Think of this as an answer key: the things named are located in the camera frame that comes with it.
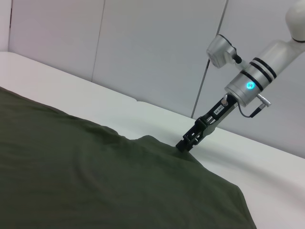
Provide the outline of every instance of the black stripe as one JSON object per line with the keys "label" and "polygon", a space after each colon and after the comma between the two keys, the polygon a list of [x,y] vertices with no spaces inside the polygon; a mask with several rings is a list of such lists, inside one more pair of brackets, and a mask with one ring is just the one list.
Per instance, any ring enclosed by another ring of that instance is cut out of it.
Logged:
{"label": "black stripe", "polygon": [[256,84],[256,86],[259,88],[259,90],[261,90],[261,92],[264,90],[263,87],[260,85],[260,83],[253,76],[251,76],[249,73],[247,73],[245,70],[242,70],[240,73],[244,74],[250,80],[252,80]]}
{"label": "black stripe", "polygon": [[294,41],[296,41],[296,42],[299,42],[299,43],[305,43],[305,41],[298,41],[298,40],[296,40],[296,39],[294,39],[294,38],[292,38]]}
{"label": "black stripe", "polygon": [[231,42],[229,42],[229,40],[226,39],[223,35],[219,34],[219,36],[221,36],[222,38],[224,38],[224,39],[232,46]]}
{"label": "black stripe", "polygon": [[266,69],[269,70],[269,72],[271,72],[273,77],[276,79],[276,77],[277,77],[276,73],[273,71],[273,69],[268,64],[266,64],[266,62],[264,62],[263,60],[261,60],[261,59],[259,59],[257,57],[255,57],[253,60],[261,63]]}
{"label": "black stripe", "polygon": [[253,62],[250,62],[250,64],[256,68],[257,70],[259,70],[266,78],[267,80],[269,81],[269,83],[272,83],[272,78],[268,75],[267,72],[265,72],[264,69],[262,69],[259,65],[257,65],[256,63],[253,63]]}

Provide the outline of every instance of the blue led light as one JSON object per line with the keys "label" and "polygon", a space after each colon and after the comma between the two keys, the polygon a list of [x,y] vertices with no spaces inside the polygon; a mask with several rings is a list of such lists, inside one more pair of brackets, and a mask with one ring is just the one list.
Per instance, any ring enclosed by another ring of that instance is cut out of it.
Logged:
{"label": "blue led light", "polygon": [[254,89],[254,88],[255,88],[255,83],[253,83],[253,82],[247,83],[247,88],[248,88],[249,90]]}

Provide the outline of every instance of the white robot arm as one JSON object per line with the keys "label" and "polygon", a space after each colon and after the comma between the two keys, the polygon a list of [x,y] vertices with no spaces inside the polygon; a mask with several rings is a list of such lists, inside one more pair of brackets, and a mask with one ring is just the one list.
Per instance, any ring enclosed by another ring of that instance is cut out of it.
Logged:
{"label": "white robot arm", "polygon": [[[225,87],[228,92],[206,115],[196,120],[195,125],[183,136],[176,147],[183,152],[190,151],[237,106],[241,114],[247,118],[255,117],[271,103],[260,95],[277,76],[291,64],[301,53],[305,52],[305,0],[294,4],[286,14],[286,23],[291,33],[291,41],[273,41],[250,63],[237,55],[236,48],[222,35],[217,35],[207,49],[207,54],[217,68],[227,63],[234,63],[241,72]],[[241,105],[246,107],[255,98],[262,104],[250,115],[246,116]]]}

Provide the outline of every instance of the panel seam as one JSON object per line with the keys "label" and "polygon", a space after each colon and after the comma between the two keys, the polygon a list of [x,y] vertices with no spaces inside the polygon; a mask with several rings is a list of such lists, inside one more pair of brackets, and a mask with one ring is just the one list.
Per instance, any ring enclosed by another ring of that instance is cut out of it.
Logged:
{"label": "panel seam", "polygon": [[103,17],[104,17],[105,5],[106,5],[106,0],[104,0],[103,10],[102,10],[102,19],[101,19],[101,24],[100,24],[99,38],[97,40],[97,46],[96,46],[96,52],[95,52],[95,59],[94,59],[94,64],[93,64],[93,71],[92,71],[91,82],[93,81],[96,57],[97,57],[97,52],[98,52],[99,43],[100,43],[100,37],[101,37],[101,31],[102,31],[102,22],[103,22]]}
{"label": "panel seam", "polygon": [[[219,22],[219,25],[218,25],[218,28],[217,28],[216,35],[219,34],[221,25],[222,25],[222,23],[223,23],[224,14],[225,14],[225,11],[226,11],[227,6],[228,6],[228,1],[229,1],[229,0],[226,0],[226,2],[225,2],[224,10],[223,10],[223,13],[222,13],[221,18],[220,18],[220,22]],[[208,71],[209,65],[210,65],[210,60],[208,60],[208,62],[207,62],[207,64],[206,64],[206,67],[205,67],[205,71],[204,71],[204,74],[203,74],[203,77],[202,77],[202,81],[201,81],[201,84],[200,84],[200,87],[199,87],[199,92],[198,92],[198,95],[197,95],[197,98],[196,98],[196,101],[195,101],[195,105],[194,105],[194,108],[193,108],[193,112],[192,112],[191,118],[194,117],[195,110],[196,110],[196,107],[197,107],[197,104],[198,104],[198,101],[199,101],[199,97],[200,97],[200,94],[201,94],[201,90],[202,90],[202,87],[203,87],[203,83],[204,83],[204,80],[205,80],[206,73],[207,73],[207,71]]]}
{"label": "panel seam", "polygon": [[9,28],[9,40],[8,40],[8,52],[10,51],[10,32],[11,32],[11,20],[13,15],[13,0],[10,2],[10,28]]}

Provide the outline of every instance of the white table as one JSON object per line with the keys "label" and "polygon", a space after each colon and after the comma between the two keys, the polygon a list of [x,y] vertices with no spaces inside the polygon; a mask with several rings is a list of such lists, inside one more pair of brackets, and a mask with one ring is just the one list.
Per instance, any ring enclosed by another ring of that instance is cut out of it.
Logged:
{"label": "white table", "polygon": [[[151,135],[174,146],[194,124],[193,119],[9,52],[0,52],[0,86],[129,139]],[[305,159],[221,129],[191,153],[240,187],[259,229],[305,227]]]}

